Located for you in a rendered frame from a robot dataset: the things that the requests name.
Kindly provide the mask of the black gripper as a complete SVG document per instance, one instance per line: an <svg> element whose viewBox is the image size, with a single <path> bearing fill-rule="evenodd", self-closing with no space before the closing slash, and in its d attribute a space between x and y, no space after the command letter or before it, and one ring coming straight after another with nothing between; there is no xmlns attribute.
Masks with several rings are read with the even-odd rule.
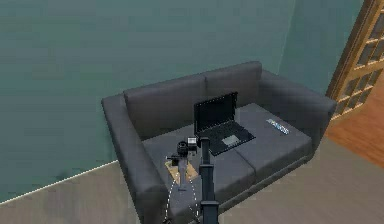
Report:
<svg viewBox="0 0 384 224"><path fill-rule="evenodd" d="M166 159L171 161L173 166L177 167L179 175L179 185L176 181L173 181L170 189L168 191L166 206L165 206L165 215L162 224L171 224L174 215L172 210L178 206L179 203L179 191L186 190L186 202L188 203L187 207L192 215L194 221L198 221L200 217L200 206L199 201L197 200L197 191L194 186L194 181L187 179L186 182L186 173L188 166L188 155L190 152L197 152L197 141L196 140L187 140L180 141L177 144L177 149L174 154L167 156Z"/></svg>

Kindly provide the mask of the tan flat book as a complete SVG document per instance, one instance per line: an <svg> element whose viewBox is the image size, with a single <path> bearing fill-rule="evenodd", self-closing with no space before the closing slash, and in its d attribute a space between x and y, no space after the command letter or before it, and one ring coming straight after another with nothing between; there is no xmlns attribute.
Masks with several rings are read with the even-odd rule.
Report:
<svg viewBox="0 0 384 224"><path fill-rule="evenodd" d="M169 174L172 176L174 181L179 184L180 183L180 177L179 177L179 171L177 166L173 166L171 161L167 161L165 163L165 167L167 168ZM187 169L186 169L186 180L190 181L195 179L198 176L198 172L195 170L195 168L192 166L191 163L187 164Z"/></svg>

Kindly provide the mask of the black open laptop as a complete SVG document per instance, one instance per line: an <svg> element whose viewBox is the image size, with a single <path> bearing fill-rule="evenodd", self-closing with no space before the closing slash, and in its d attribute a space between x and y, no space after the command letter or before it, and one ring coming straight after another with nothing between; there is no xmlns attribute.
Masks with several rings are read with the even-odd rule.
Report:
<svg viewBox="0 0 384 224"><path fill-rule="evenodd" d="M210 152L217 156L255 138L235 121L237 92L194 105L194 134L210 140Z"/></svg>

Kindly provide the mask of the dark grey sofa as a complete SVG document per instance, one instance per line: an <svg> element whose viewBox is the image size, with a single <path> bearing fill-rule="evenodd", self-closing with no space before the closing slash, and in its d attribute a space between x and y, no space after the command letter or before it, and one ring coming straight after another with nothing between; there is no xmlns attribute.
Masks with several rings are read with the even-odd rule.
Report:
<svg viewBox="0 0 384 224"><path fill-rule="evenodd" d="M165 163L177 144L194 134L194 105L237 92L235 121L254 139L217 156L213 181L218 213L310 160L335 111L334 100L247 62L106 97L102 106L115 152L141 224L162 224L173 178ZM267 123L273 119L290 133ZM202 151L189 153L198 172L193 179L202 199ZM179 191L172 224L197 224Z"/></svg>

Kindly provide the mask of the wooden door with glass panes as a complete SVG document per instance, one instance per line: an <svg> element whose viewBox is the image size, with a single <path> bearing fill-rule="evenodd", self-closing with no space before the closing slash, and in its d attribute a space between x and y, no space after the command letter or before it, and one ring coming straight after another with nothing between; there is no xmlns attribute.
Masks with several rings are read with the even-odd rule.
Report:
<svg viewBox="0 0 384 224"><path fill-rule="evenodd" d="M326 95L337 105L331 120L362 107L384 73L384 0L364 0Z"/></svg>

